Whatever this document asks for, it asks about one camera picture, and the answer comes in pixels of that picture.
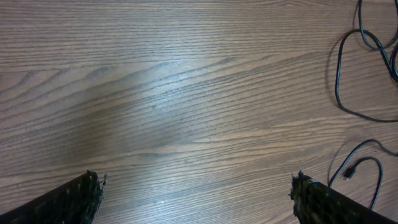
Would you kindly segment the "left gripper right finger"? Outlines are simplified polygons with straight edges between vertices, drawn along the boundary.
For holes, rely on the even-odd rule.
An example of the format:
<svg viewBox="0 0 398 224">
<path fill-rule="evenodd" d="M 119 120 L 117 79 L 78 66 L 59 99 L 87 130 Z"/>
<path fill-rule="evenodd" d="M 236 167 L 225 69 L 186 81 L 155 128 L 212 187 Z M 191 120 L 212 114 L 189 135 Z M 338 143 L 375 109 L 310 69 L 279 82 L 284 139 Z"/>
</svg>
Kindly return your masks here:
<svg viewBox="0 0 398 224">
<path fill-rule="evenodd" d="M 301 224 L 397 224 L 299 172 L 289 194 Z"/>
</svg>

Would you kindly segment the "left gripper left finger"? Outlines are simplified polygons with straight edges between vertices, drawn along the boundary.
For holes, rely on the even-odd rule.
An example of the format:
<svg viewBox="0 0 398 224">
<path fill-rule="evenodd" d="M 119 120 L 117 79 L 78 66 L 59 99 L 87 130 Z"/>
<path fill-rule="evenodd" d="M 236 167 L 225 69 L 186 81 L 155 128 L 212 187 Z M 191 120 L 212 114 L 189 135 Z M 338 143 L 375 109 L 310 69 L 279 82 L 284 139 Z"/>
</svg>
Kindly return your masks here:
<svg viewBox="0 0 398 224">
<path fill-rule="evenodd" d="M 104 198 L 107 176 L 81 176 L 1 215 L 3 224 L 92 224 Z"/>
</svg>

